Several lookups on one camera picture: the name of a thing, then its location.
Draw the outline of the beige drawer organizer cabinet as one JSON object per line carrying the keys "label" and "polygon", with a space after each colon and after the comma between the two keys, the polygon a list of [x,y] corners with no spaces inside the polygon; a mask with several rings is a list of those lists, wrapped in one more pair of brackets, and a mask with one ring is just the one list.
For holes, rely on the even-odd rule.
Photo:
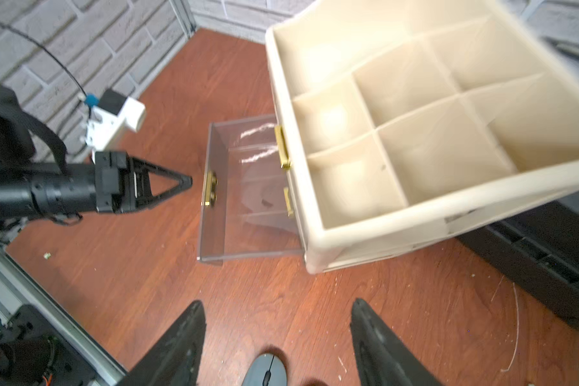
{"label": "beige drawer organizer cabinet", "polygon": [[478,38],[534,45],[497,1],[316,1],[265,33],[275,112],[310,273],[376,262],[579,188],[579,161],[521,173],[466,88]]}

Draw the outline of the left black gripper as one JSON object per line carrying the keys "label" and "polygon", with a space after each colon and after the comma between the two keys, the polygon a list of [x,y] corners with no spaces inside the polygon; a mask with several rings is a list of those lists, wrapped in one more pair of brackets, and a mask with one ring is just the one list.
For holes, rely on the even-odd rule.
{"label": "left black gripper", "polygon": [[97,151],[93,161],[99,213],[151,209],[193,185],[190,175],[131,157],[124,151]]}

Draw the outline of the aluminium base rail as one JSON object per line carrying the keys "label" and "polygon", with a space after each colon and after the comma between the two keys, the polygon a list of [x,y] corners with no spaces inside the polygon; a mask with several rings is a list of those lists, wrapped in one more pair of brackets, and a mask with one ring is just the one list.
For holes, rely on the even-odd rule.
{"label": "aluminium base rail", "polygon": [[96,372],[92,385],[116,385],[127,371],[0,245],[0,316],[34,306]]}

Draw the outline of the black plastic toolbox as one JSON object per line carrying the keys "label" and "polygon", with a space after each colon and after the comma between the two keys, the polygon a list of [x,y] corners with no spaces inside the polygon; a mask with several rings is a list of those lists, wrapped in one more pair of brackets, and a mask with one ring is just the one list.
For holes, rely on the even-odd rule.
{"label": "black plastic toolbox", "polygon": [[[473,72],[466,88],[503,91],[479,114],[519,172],[579,161],[579,100],[534,45],[483,36],[462,64]],[[579,330],[579,188],[527,204],[460,241]]]}

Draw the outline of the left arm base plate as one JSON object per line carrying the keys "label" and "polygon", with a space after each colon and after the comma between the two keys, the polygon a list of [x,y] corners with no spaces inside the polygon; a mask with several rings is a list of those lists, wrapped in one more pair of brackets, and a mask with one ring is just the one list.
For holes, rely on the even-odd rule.
{"label": "left arm base plate", "polygon": [[92,385],[97,372],[34,307],[0,318],[0,385]]}

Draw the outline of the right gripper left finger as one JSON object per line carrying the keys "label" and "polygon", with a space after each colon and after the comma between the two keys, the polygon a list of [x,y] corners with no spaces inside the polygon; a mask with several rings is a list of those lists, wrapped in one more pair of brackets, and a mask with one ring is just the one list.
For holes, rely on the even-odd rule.
{"label": "right gripper left finger", "polygon": [[204,349],[204,304],[195,300],[120,385],[196,385]]}

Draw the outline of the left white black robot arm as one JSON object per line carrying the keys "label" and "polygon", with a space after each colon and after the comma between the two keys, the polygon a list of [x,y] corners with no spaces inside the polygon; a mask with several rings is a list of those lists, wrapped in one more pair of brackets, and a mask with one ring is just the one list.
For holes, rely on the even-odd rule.
{"label": "left white black robot arm", "polygon": [[73,225],[84,212],[141,212],[191,186],[191,176],[125,151],[96,151],[91,163],[68,163],[58,134],[0,85],[0,232],[22,219]]}

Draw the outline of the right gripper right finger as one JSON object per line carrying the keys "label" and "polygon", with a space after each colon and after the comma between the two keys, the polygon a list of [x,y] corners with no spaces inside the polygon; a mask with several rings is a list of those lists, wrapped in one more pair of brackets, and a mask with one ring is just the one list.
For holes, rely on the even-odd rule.
{"label": "right gripper right finger", "polygon": [[363,299],[352,304],[350,328],[360,384],[441,384]]}

